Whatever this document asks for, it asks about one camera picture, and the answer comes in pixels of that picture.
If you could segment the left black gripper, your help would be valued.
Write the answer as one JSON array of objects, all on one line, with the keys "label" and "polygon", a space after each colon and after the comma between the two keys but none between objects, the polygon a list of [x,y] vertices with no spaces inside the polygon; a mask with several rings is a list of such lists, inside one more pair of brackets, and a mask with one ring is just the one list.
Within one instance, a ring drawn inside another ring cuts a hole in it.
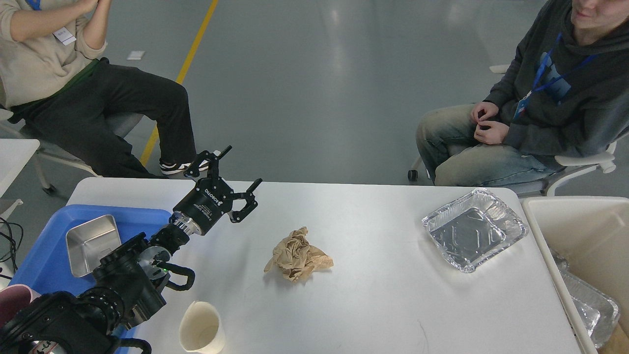
[{"label": "left black gripper", "polygon": [[[184,171],[186,178],[198,179],[193,190],[173,208],[170,223],[186,235],[206,235],[227,213],[232,223],[242,222],[258,206],[254,191],[263,179],[253,181],[246,191],[234,193],[233,188],[219,175],[219,161],[232,148],[229,145],[218,154],[204,150]],[[200,177],[202,163],[207,163],[206,177]],[[240,210],[232,210],[234,200],[245,200],[245,205]]]}]

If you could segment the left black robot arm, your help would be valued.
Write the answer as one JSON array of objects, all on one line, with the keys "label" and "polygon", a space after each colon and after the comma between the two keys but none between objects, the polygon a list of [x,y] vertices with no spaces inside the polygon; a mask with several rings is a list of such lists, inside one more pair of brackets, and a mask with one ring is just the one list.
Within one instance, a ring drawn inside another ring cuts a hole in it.
[{"label": "left black robot arm", "polygon": [[193,286],[195,272],[170,262],[191,235],[205,235],[223,215],[241,222],[257,207],[254,190],[262,179],[236,193],[219,175],[219,161],[230,150],[197,155],[184,173],[197,179],[195,187],[176,204],[167,224],[150,238],[139,233],[107,252],[93,271],[94,287],[79,295],[43,294],[11,316],[1,327],[1,352],[31,354],[49,345],[54,353],[114,354],[128,347],[150,354],[148,341],[120,338],[114,330],[149,320],[166,304],[164,288],[187,291]]}]

